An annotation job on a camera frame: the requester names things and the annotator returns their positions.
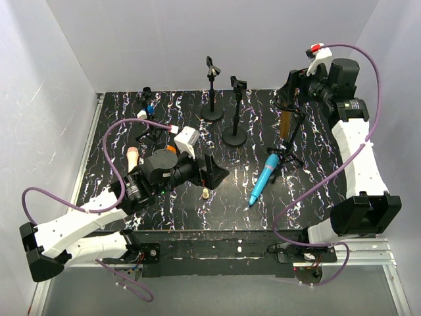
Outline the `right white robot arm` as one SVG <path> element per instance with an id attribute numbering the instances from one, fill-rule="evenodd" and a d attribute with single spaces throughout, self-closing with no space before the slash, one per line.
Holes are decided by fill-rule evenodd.
<path id="1" fill-rule="evenodd" d="M 346 199 L 332 208 L 328 219 L 305 228 L 302 243 L 330 245 L 382 234 L 402 208 L 401 198 L 389 193 L 378 170 L 366 103 L 355 97 L 359 70 L 352 59 L 337 58 L 330 66 L 315 61 L 291 70 L 278 90 L 277 103 L 287 109 L 299 96 L 322 106 L 346 179 Z"/>

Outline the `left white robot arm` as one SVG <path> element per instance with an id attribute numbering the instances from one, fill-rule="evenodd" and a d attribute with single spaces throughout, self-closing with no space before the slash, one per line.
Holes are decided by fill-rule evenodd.
<path id="1" fill-rule="evenodd" d="M 213 190 L 229 173 L 216 164 L 212 155 L 193 158 L 187 153 L 157 150 L 123 181 L 111 184 L 81 210 L 48 223 L 28 222 L 19 228 L 32 280 L 49 280 L 66 267 L 84 261 L 125 260 L 136 252 L 147 252 L 125 232 L 103 236 L 92 236 L 92 232 L 152 206 L 158 196 L 185 182 Z"/>

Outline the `gold microphone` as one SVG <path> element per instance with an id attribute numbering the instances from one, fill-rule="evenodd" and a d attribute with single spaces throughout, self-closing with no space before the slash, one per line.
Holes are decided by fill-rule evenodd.
<path id="1" fill-rule="evenodd" d="M 282 111 L 280 116 L 280 138 L 286 139 L 289 133 L 291 112 Z"/>

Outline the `tripod shock-mount mic stand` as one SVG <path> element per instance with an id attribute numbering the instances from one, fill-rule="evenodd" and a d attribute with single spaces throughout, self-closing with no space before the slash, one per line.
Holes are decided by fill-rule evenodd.
<path id="1" fill-rule="evenodd" d="M 278 108 L 278 93 L 276 98 L 274 99 L 274 104 Z M 296 111 L 289 111 L 291 112 L 291 120 L 290 120 L 290 128 L 289 133 L 286 139 L 281 139 L 283 148 L 274 148 L 274 147 L 268 147 L 266 151 L 268 153 L 275 153 L 279 157 L 279 163 L 277 167 L 275 168 L 274 172 L 270 176 L 270 182 L 273 184 L 275 183 L 277 177 L 280 175 L 280 171 L 282 169 L 282 166 L 287 163 L 294 163 L 296 162 L 299 167 L 302 167 L 304 165 L 304 162 L 296 156 L 292 152 L 294 140 L 298 133 L 298 129 L 301 127 L 304 119 L 305 114 L 301 110 L 300 106 L 297 108 Z"/>

